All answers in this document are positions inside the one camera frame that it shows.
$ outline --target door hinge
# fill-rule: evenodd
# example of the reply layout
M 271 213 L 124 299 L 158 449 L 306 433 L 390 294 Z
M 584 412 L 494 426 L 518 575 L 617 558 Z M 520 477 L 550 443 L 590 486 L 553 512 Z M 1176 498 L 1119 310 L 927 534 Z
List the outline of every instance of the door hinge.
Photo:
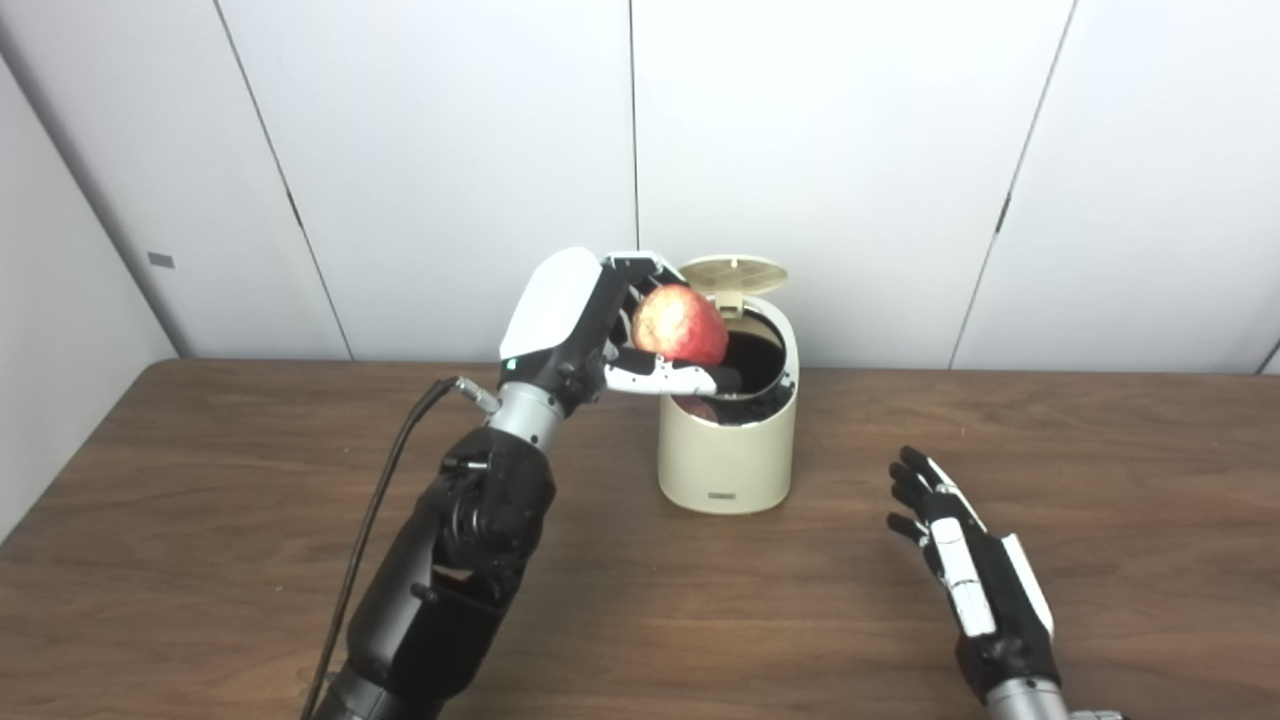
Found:
M 1000 218 L 996 219 L 996 233 L 1000 234 L 1000 228 L 1005 227 L 1005 215 L 1009 214 L 1009 201 L 1014 199 L 1014 193 L 1010 192 L 1005 196 L 1005 204 L 1000 206 Z
M 289 199 L 289 209 L 293 210 L 293 220 L 298 223 L 298 227 L 301 228 L 302 215 L 298 214 L 298 204 L 293 201 L 293 191 L 285 190 L 284 196 Z

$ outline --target cable connector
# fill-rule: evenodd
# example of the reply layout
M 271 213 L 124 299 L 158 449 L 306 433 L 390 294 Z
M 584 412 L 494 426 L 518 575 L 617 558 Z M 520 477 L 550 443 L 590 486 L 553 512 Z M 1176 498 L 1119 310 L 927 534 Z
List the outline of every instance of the cable connector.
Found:
M 485 415 L 493 415 L 494 413 L 498 411 L 499 407 L 502 407 L 502 401 L 498 400 L 498 397 L 494 393 L 480 387 L 479 383 L 476 383 L 470 378 L 460 377 L 457 380 L 454 380 L 453 387 L 458 388 L 458 392 L 462 393 L 462 397 L 466 397 L 471 402 L 475 402 L 476 407 L 484 411 Z

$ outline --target robotic arm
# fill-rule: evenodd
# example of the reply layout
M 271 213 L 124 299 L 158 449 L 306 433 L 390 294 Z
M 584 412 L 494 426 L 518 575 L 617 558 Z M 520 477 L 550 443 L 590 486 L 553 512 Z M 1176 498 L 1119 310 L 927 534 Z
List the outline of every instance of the robotic arm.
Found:
M 502 341 L 498 396 L 456 387 L 486 413 L 420 496 L 347 628 L 347 661 L 323 720 L 433 720 L 475 678 L 541 537 L 556 496 L 547 451 L 602 389 L 716 395 L 732 370 L 627 347 L 630 310 L 684 282 L 652 252 L 602 263 L 571 249 L 535 270 Z
M 1124 720 L 1115 711 L 1069 712 L 1053 662 L 1053 615 L 1027 553 L 987 532 L 969 500 L 927 455 L 904 447 L 890 466 L 893 497 L 915 519 L 888 527 L 916 543 L 947 591 L 960 625 L 956 660 L 992 720 Z

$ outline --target cream trash can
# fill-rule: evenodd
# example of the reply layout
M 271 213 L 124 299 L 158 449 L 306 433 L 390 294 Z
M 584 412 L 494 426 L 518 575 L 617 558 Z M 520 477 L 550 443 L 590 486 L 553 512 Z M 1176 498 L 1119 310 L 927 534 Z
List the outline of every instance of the cream trash can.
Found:
M 768 510 L 791 489 L 800 357 L 791 323 L 755 297 L 787 279 L 763 258 L 714 255 L 680 269 L 728 327 L 724 366 L 742 374 L 733 395 L 664 396 L 658 416 L 658 484 L 699 512 Z

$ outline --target open lid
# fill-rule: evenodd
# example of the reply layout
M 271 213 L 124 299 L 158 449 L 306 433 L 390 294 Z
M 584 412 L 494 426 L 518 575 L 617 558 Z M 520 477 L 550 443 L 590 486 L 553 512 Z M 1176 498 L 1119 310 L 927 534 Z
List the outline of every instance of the open lid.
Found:
M 703 293 L 763 295 L 787 282 L 787 272 L 764 258 L 708 255 L 680 268 L 689 286 Z

